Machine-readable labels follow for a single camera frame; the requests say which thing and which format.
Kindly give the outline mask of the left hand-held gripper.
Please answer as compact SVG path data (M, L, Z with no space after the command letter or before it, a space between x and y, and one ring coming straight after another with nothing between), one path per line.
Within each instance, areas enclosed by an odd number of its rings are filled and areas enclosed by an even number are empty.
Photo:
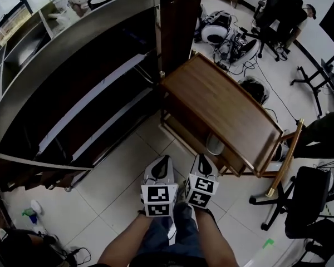
M160 156L149 164L143 177L143 184L152 184L167 176L168 185L142 185L144 208L147 217L172 217L177 198L173 162L170 156Z

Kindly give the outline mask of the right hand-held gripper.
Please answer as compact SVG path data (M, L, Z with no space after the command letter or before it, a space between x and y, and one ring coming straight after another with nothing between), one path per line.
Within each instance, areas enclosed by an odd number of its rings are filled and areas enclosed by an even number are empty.
M191 206L207 209L219 186L219 182L207 178L213 177L216 180L218 169L208 156L197 154L190 173L193 175L189 175L185 183L185 201Z

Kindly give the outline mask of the wooden shelf unit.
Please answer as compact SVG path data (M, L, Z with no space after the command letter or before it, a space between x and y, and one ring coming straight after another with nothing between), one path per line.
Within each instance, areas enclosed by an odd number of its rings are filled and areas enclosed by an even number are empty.
M193 56L161 80L161 124L192 153L210 157L223 175L271 177L266 196L272 197L287 172L300 136L285 134L265 109L235 80L201 54ZM212 155L208 135L225 148ZM289 150L283 162L272 161L278 145Z

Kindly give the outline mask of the steel and wood housekeeping cart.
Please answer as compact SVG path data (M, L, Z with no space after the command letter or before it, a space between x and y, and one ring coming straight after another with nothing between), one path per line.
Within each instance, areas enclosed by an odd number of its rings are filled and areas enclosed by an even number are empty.
M71 190L159 107L190 55L201 0L42 7L0 50L0 190Z

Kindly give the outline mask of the person's left forearm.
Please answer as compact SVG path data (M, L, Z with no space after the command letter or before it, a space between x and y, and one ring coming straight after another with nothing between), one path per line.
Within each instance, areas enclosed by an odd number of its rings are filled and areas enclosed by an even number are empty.
M136 256L152 220L151 217L139 214L121 234L108 244L97 263L109 267L127 267Z

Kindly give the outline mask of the person's right forearm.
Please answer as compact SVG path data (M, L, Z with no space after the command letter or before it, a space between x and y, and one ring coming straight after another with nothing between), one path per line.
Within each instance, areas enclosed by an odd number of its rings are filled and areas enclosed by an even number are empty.
M234 252L211 214L195 208L200 247L209 267L239 267Z

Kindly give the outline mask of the person's blue denim shorts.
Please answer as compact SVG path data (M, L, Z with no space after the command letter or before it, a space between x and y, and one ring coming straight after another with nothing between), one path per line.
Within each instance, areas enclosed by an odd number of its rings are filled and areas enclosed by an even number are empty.
M169 244L168 230L175 224L175 243ZM184 203L174 206L173 218L155 217L147 230L137 252L141 254L168 254L203 258L199 244L197 225L192 218L191 207Z

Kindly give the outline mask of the white backpack device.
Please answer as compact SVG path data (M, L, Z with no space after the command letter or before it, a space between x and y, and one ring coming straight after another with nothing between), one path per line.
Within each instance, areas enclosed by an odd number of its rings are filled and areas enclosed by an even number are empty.
M207 25L201 31L202 41L210 45L218 45L226 39L229 31L229 27L215 24Z
M240 48L237 52L235 60L232 62L233 66L239 66L247 61L251 60L259 50L259 41L257 39L253 39L244 46Z
M277 149L276 149L276 152L275 152L275 154L273 156L272 161L283 162L284 159L287 156L288 150L289 150L289 147L288 147L288 145L287 145L286 142L280 143L278 145Z
M217 25L229 28L232 16L226 11L215 11L203 19L203 25Z
M269 87L254 76L245 76L238 84L247 91L260 105L264 105L269 99Z

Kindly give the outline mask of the black office chair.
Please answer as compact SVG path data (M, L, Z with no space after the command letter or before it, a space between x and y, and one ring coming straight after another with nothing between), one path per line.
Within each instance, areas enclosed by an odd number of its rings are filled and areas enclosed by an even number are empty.
M296 31L297 26L307 19L308 14L303 10L303 0L260 0L254 14L255 27L252 32L261 41L258 58L267 45L276 55L279 54L276 45L284 46Z
M307 228L313 224L323 211L331 188L333 174L313 167L302 166L295 176L290 178L288 189L282 183L277 185L277 198L258 201L251 196L249 203L258 205L275 205L276 209L268 223L263 223L261 229L270 229L280 214L286 213L285 235L289 239L308 238Z

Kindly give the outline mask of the green spray bottle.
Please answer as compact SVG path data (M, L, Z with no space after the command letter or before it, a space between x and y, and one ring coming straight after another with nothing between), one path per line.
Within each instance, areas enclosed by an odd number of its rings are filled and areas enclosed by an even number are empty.
M23 216L28 216L32 224L37 224L37 213L32 208L22 211Z

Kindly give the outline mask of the black mug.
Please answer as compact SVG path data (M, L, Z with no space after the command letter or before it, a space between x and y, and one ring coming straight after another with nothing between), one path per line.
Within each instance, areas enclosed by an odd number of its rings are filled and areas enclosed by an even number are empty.
M94 9L97 9L111 1L113 0L89 0L88 5L89 5L89 8L93 11Z

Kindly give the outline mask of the white printed mug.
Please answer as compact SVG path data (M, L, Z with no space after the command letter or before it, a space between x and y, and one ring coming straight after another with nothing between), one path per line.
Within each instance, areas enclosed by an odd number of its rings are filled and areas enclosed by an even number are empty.
M53 0L58 13L63 13L70 6L69 0Z

